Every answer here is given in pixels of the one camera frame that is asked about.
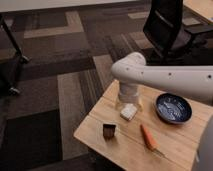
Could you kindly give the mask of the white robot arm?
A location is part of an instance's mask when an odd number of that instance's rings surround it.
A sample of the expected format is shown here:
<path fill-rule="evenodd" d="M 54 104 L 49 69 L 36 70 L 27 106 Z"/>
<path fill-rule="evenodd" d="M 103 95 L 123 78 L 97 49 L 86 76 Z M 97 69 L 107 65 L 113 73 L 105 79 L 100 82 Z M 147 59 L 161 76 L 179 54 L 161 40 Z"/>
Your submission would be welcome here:
<path fill-rule="evenodd" d="M 155 104 L 167 123 L 189 120 L 183 97 L 213 103 L 213 66 L 150 66 L 141 53 L 133 52 L 115 62 L 111 72 L 119 80 L 119 99 L 124 103 L 138 100 L 139 84 L 163 90 Z"/>

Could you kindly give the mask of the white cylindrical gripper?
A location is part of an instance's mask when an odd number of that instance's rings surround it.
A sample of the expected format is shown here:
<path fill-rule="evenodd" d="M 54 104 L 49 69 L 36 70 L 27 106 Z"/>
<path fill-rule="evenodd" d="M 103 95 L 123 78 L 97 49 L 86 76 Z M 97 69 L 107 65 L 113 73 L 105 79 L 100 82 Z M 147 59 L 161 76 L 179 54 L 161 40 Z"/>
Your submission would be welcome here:
<path fill-rule="evenodd" d="M 116 99 L 115 109 L 121 111 L 123 109 L 123 103 L 137 103 L 137 108 L 140 112 L 143 111 L 142 99 L 138 94 L 138 86 L 130 83 L 119 83 L 119 94 Z"/>

